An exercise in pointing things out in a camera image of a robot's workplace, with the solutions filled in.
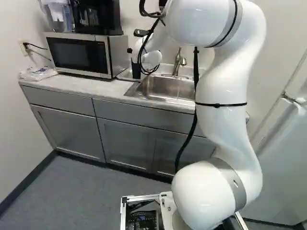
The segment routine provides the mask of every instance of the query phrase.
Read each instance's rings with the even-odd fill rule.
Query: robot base
[[[156,212],[154,217],[155,230],[192,230],[179,215],[172,192],[155,195],[123,196],[120,206],[120,230],[150,229],[137,228],[135,224],[134,226],[130,224],[131,214],[144,211]],[[239,212],[236,212],[234,217],[235,219],[228,218],[220,224],[223,230],[248,230]]]

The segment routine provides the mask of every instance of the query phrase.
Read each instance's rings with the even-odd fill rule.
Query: coffee maker
[[[70,0],[75,32],[123,35],[119,0]]]

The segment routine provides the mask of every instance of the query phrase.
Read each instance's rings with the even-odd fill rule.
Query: countertop
[[[165,102],[156,102],[140,98],[124,96],[134,82],[125,80],[106,80],[98,78],[83,78],[69,75],[56,75],[41,81],[25,81],[19,79],[19,84],[56,92],[69,93],[96,99],[140,105],[175,112],[194,114],[195,105],[179,105]]]

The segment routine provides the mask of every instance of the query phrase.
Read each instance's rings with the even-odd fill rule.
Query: sink
[[[189,77],[148,75],[141,83],[134,83],[124,94],[151,101],[194,106],[194,81]]]

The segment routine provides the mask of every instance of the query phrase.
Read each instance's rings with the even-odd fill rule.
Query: white wall
[[[0,7],[0,202],[52,151],[18,85],[24,58],[18,38],[43,45],[44,30],[35,0],[5,0]]]

